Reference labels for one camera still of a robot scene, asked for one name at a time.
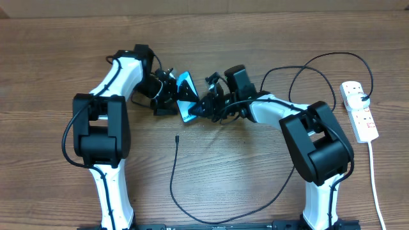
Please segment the blue Galaxy smartphone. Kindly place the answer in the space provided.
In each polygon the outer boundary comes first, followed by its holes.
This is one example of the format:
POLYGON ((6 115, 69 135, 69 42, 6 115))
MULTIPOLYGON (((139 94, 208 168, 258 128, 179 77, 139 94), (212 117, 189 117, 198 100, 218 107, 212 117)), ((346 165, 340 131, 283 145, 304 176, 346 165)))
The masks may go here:
POLYGON ((180 74, 176 81, 176 86, 176 103, 178 105, 182 121, 184 123, 188 123, 197 118, 196 115, 192 115, 189 112, 189 109, 199 101, 198 92, 190 73, 183 72, 182 74, 180 74))

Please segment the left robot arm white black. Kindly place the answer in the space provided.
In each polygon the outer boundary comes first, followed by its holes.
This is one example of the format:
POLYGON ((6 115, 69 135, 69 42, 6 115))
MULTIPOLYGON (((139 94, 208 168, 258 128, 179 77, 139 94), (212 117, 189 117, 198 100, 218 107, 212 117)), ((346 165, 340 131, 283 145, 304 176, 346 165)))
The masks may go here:
POLYGON ((156 116, 181 114, 188 121, 187 109, 199 97, 189 72, 175 77, 171 69, 153 72, 157 55, 148 45, 133 50, 118 50, 106 57, 111 69, 104 80, 87 94, 73 98, 73 116, 63 133, 61 150, 66 152, 66 137, 73 132, 79 165, 93 176, 102 210, 97 229, 137 229, 136 217, 128 197, 125 161, 130 153, 131 131, 127 102, 135 92, 151 100, 156 116))

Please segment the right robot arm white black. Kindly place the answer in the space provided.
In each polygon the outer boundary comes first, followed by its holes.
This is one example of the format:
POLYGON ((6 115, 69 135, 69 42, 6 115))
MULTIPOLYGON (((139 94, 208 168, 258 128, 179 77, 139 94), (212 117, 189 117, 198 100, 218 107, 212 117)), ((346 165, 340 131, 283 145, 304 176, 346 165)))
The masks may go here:
POLYGON ((224 94, 220 76, 214 73, 206 78, 210 92, 188 113, 214 122, 239 114, 280 130, 293 167, 305 180, 305 208, 298 228, 346 229, 349 225, 336 213, 337 194, 354 170, 354 153, 332 109, 322 101, 296 104, 258 91, 244 65, 231 67, 224 75, 230 92, 224 94))

